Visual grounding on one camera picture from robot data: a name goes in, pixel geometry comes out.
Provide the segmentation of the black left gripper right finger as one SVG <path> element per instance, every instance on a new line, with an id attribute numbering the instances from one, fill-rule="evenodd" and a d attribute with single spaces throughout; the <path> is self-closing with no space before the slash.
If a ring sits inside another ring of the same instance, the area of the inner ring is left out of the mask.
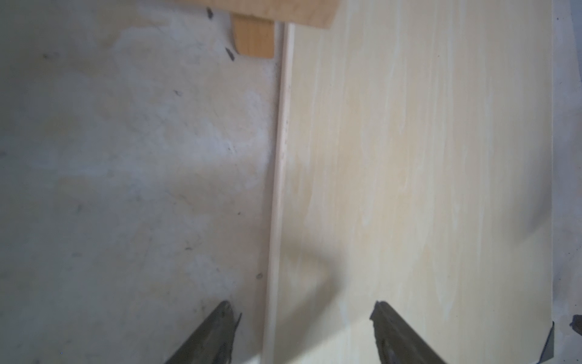
<path id="1" fill-rule="evenodd" d="M 388 302 L 377 301 L 370 320 L 381 363 L 445 363 Z"/>

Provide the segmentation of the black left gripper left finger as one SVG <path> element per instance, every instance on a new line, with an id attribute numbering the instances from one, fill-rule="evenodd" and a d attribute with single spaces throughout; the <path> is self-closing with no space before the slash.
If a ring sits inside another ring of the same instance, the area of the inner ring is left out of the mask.
<path id="1" fill-rule="evenodd" d="M 229 301 L 220 302 L 166 364 L 232 363 L 233 343 L 241 318 L 242 314 L 235 316 Z"/>

